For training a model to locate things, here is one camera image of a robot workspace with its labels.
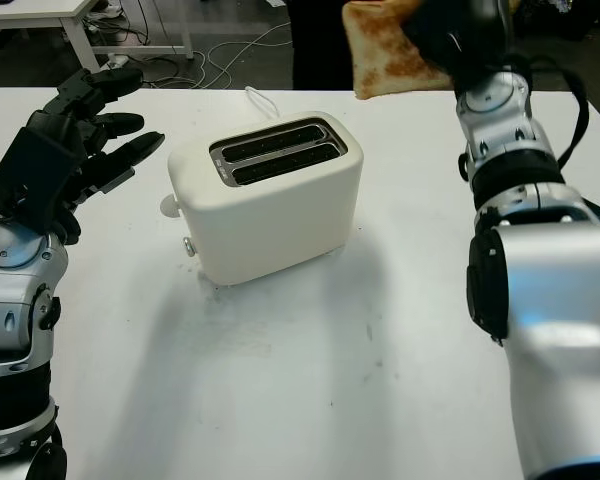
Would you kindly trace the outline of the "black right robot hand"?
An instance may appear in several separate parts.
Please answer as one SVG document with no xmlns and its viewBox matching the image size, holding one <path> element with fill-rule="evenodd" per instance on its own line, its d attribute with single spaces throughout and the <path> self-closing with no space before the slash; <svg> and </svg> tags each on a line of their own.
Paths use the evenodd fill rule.
<svg viewBox="0 0 600 480">
<path fill-rule="evenodd" d="M 503 70 L 510 50 L 506 1 L 424 1 L 401 27 L 421 57 L 450 77 L 458 95 Z"/>
</svg>

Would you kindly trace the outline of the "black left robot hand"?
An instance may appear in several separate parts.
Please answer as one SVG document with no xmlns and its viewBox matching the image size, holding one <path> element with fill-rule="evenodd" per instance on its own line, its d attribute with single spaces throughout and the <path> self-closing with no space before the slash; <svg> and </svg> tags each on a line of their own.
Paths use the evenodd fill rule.
<svg viewBox="0 0 600 480">
<path fill-rule="evenodd" d="M 149 131 L 110 153 L 110 140 L 144 128 L 144 118 L 135 113 L 107 113 L 109 103 L 139 90 L 143 73 L 137 68 L 120 68 L 91 73 L 80 70 L 57 88 L 57 95 L 43 108 L 74 122 L 78 133 L 78 165 L 60 191 L 52 229 L 65 245 L 74 245 L 81 235 L 75 217 L 77 207 L 96 193 L 106 194 L 134 176 L 134 167 L 150 157 L 165 135 Z"/>
</svg>

